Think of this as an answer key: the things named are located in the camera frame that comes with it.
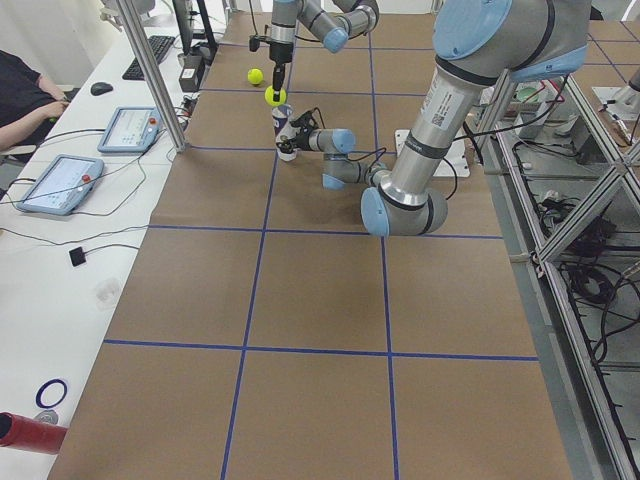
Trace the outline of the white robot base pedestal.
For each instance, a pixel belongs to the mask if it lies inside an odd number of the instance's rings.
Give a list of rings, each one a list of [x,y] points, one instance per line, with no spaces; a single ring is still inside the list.
[[[396,155],[399,156],[404,148],[408,129],[397,129],[394,132],[394,140],[396,146]],[[466,157],[466,145],[463,140],[453,142],[448,153],[437,167],[435,177],[451,177],[467,178],[471,174],[468,160]]]

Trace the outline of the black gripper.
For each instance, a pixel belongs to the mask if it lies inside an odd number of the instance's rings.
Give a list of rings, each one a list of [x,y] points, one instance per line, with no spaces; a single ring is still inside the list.
[[[290,121],[294,130],[291,139],[277,142],[276,147],[280,152],[296,152],[300,150],[312,150],[311,135],[320,129],[318,120],[314,117],[314,111],[308,110]]]
[[[249,37],[249,50],[256,52],[262,43],[269,46],[269,58],[275,63],[272,75],[273,90],[280,92],[286,78],[286,64],[293,60],[294,43],[254,34]]]

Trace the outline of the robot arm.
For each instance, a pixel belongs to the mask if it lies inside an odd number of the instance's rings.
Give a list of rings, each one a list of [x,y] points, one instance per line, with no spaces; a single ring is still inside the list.
[[[376,28],[374,1],[339,1],[330,14],[316,1],[276,1],[265,42],[274,62],[268,100],[282,157],[296,150],[324,153],[324,185],[366,182],[361,217],[375,236],[422,235],[437,230],[447,201],[428,184],[448,153],[481,91],[503,71],[517,83],[546,80],[578,70],[585,61],[591,12],[588,1],[448,1],[437,14],[433,45],[436,69],[420,112],[394,167],[364,173],[348,161],[355,138],[346,129],[311,128],[293,119],[283,82],[291,63],[295,28],[302,23],[330,52],[352,36]]]
[[[373,31],[380,18],[376,1],[334,1],[340,13],[327,12],[319,1],[274,1],[271,23],[263,34],[249,37],[249,50],[255,52],[264,43],[274,63],[271,92],[267,99],[274,105],[285,100],[286,67],[293,60],[296,27],[301,23],[329,52],[339,52],[351,38]]]

